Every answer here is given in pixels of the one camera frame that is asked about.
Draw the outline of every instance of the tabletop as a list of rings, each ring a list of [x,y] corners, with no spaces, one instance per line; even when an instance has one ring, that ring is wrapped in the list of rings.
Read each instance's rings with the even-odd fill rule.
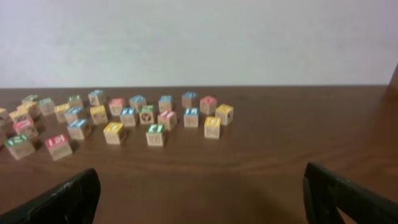
[[[147,146],[140,124],[127,128],[120,146],[108,145],[100,124],[59,161],[45,146],[20,161],[3,147],[0,213],[89,167],[101,181],[94,223],[306,223],[302,177],[310,161],[398,202],[398,103],[385,96],[386,88],[102,88],[109,99],[141,94],[156,106],[160,95],[172,95],[178,125],[165,146]],[[80,94],[87,104],[94,89],[3,89],[0,108],[15,110],[31,94],[56,105]],[[234,107],[219,139],[204,138],[203,114],[198,128],[184,128],[186,91]],[[54,114],[36,125],[43,142],[67,134]]]

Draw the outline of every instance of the wood grain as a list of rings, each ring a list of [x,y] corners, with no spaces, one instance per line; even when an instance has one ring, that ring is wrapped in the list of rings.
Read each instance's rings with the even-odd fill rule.
[[[88,167],[102,191],[94,223],[306,223],[301,180],[307,162],[325,167],[398,202],[398,103],[386,86],[105,88],[110,98],[143,94],[157,104],[173,95],[178,126],[163,149],[149,148],[145,127],[128,128],[121,146],[105,143],[105,124],[57,162],[47,149],[15,161],[0,150],[0,213]],[[0,107],[29,94],[87,101],[92,89],[0,90]],[[219,140],[183,127],[181,95],[213,95],[234,106]],[[67,133],[41,117],[43,141]]]

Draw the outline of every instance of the wooden block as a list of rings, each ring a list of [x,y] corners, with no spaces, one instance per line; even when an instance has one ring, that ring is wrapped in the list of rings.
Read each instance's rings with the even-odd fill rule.
[[[39,136],[35,124],[31,119],[14,123],[13,127],[17,134],[24,134],[30,139]]]
[[[139,121],[141,124],[154,124],[155,123],[155,106],[144,105],[139,111]]]
[[[121,144],[127,137],[127,132],[124,129],[123,123],[110,122],[104,129],[106,143]]]
[[[184,111],[184,126],[186,128],[199,127],[199,109],[186,108]]]
[[[94,124],[103,124],[108,122],[108,116],[106,115],[104,105],[90,108],[90,113]]]
[[[184,108],[198,107],[198,95],[192,91],[184,93],[181,99],[182,99],[182,107]]]
[[[147,129],[148,146],[163,146],[166,140],[163,124],[152,124]]]
[[[14,122],[14,123],[32,119],[29,115],[29,112],[26,109],[21,109],[21,110],[11,112],[9,115],[12,119],[12,122]]]
[[[94,90],[88,94],[92,106],[99,106],[106,102],[106,95],[103,90]]]
[[[22,100],[22,104],[27,102],[37,102],[39,100],[38,95],[29,95]]]
[[[212,114],[216,111],[217,100],[211,96],[206,96],[200,100],[200,112],[204,114]]]
[[[125,127],[131,127],[137,125],[138,113],[135,108],[123,108],[120,112],[120,121]]]
[[[69,96],[68,103],[70,107],[82,107],[84,108],[83,100],[81,100],[80,95]]]
[[[35,119],[42,113],[37,102],[26,101],[23,105],[17,107],[17,110],[27,110],[31,118]]]
[[[135,108],[137,111],[139,111],[141,107],[146,104],[147,100],[141,95],[133,96],[132,98],[130,98],[130,107]]]
[[[59,123],[66,122],[65,112],[70,109],[69,103],[58,105],[54,108],[55,115]]]
[[[65,119],[68,124],[74,122],[77,119],[86,119],[86,111],[82,107],[72,107],[65,112]]]
[[[122,112],[124,105],[124,99],[112,99],[109,102],[109,110],[111,111],[112,116],[120,116],[120,112]]]
[[[76,119],[68,125],[68,132],[72,139],[83,140],[91,133],[88,119]]]
[[[216,117],[221,118],[222,125],[228,125],[234,119],[234,108],[229,105],[219,105],[216,109]]]
[[[55,104],[51,98],[46,98],[39,101],[39,107],[44,116],[54,113]]]
[[[69,146],[68,138],[64,134],[45,140],[45,145],[54,161],[73,153],[72,148]]]
[[[173,97],[172,96],[161,96],[159,98],[159,112],[173,110]]]
[[[205,121],[205,138],[220,138],[221,119],[208,116]]]
[[[6,140],[8,151],[19,160],[35,152],[35,147],[29,141],[28,136],[21,134]]]
[[[172,130],[177,125],[177,114],[175,111],[164,111],[157,116],[158,124],[163,124],[168,131]]]

